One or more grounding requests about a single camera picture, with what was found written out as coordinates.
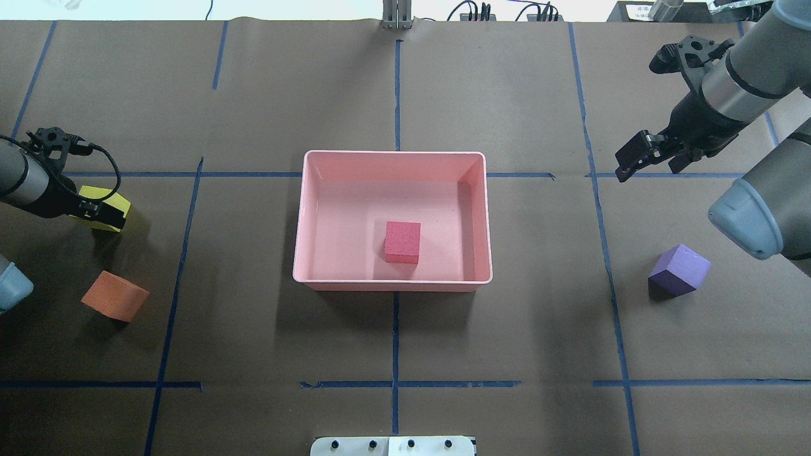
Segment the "yellow foam block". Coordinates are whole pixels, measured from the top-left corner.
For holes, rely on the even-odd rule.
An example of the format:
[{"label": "yellow foam block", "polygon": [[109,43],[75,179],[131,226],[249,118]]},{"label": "yellow foam block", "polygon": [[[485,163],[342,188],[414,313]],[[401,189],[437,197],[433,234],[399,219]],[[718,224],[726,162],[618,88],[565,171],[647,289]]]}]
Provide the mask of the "yellow foam block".
[{"label": "yellow foam block", "polygon": [[[81,196],[86,196],[87,198],[102,198],[104,196],[107,196],[109,191],[110,191],[109,188],[90,187],[89,185],[83,185],[79,189],[79,194]],[[104,202],[111,205],[111,206],[113,206],[114,208],[120,210],[121,212],[123,212],[124,213],[124,218],[127,218],[127,214],[130,212],[131,204],[130,204],[129,201],[124,199],[123,196],[116,193],[115,195],[112,195],[110,198],[106,199]],[[105,223],[91,222],[91,221],[84,220],[84,219],[81,219],[81,218],[78,218],[78,217],[74,217],[72,215],[71,215],[71,217],[75,218],[76,220],[82,222],[83,224],[89,226],[90,228],[92,228],[94,230],[113,231],[114,233],[120,233],[121,232],[121,230],[119,228],[107,225]]]}]

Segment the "purple foam block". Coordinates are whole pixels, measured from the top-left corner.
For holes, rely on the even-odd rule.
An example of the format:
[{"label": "purple foam block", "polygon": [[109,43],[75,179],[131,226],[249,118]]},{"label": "purple foam block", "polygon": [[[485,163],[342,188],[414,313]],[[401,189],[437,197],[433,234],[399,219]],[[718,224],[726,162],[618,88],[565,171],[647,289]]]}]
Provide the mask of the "purple foam block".
[{"label": "purple foam block", "polygon": [[659,258],[648,278],[671,295],[681,296],[698,290],[711,265],[703,256],[679,244]]}]

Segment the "pink plastic bin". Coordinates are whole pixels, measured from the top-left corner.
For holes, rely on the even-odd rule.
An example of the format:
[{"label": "pink plastic bin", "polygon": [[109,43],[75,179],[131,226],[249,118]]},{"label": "pink plastic bin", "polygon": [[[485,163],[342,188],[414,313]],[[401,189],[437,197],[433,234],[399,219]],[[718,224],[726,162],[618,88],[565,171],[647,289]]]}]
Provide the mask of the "pink plastic bin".
[{"label": "pink plastic bin", "polygon": [[[386,222],[422,224],[419,264],[386,263]],[[478,152],[311,150],[293,278],[315,290],[473,291],[493,277]]]}]

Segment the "white label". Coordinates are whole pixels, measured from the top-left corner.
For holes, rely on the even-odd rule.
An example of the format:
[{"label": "white label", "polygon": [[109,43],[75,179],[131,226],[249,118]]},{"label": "white label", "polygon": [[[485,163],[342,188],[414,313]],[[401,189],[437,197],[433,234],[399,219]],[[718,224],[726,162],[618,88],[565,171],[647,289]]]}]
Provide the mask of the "white label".
[{"label": "white label", "polygon": [[628,19],[653,21],[650,18],[650,5],[625,5],[625,10],[628,12]]}]

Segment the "foam block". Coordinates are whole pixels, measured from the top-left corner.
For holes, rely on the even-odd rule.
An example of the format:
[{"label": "foam block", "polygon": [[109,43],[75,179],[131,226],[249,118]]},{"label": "foam block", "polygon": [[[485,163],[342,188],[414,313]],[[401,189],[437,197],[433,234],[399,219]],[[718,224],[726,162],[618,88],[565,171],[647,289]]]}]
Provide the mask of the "foam block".
[{"label": "foam block", "polygon": [[384,254],[386,263],[419,262],[419,223],[386,222]]},{"label": "foam block", "polygon": [[664,252],[648,279],[673,296],[698,290],[712,264],[684,244]]},{"label": "foam block", "polygon": [[[110,190],[111,189],[109,189],[109,188],[90,187],[88,185],[83,185],[79,189],[79,194],[81,196],[87,196],[87,198],[101,198],[101,197],[107,196],[109,194]],[[116,193],[115,195],[112,195],[110,198],[106,199],[105,203],[107,203],[107,204],[113,206],[114,208],[120,210],[121,212],[123,212],[124,213],[124,218],[127,218],[127,214],[130,212],[131,204],[130,204],[129,201],[124,199],[123,196]],[[92,228],[94,230],[113,231],[114,233],[120,233],[121,232],[121,230],[119,228],[107,225],[105,223],[90,222],[88,220],[84,220],[84,219],[81,219],[81,218],[78,218],[78,217],[74,217],[72,215],[71,215],[71,217],[75,218],[76,220],[82,222],[83,224],[89,226],[90,228]]]},{"label": "foam block", "polygon": [[110,318],[130,322],[147,296],[149,292],[143,288],[102,271],[82,302]]}]

